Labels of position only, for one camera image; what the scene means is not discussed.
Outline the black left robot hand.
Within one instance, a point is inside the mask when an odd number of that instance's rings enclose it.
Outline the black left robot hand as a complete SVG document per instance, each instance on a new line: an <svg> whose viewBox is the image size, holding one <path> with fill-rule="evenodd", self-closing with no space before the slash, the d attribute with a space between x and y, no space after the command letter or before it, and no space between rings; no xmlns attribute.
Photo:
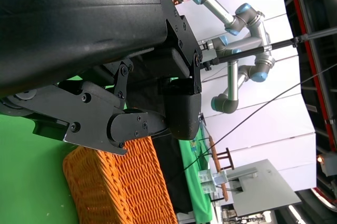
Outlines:
<svg viewBox="0 0 337 224"><path fill-rule="evenodd" d="M1 0L1 114L124 155L169 130L193 139L202 52L172 0Z"/></svg>

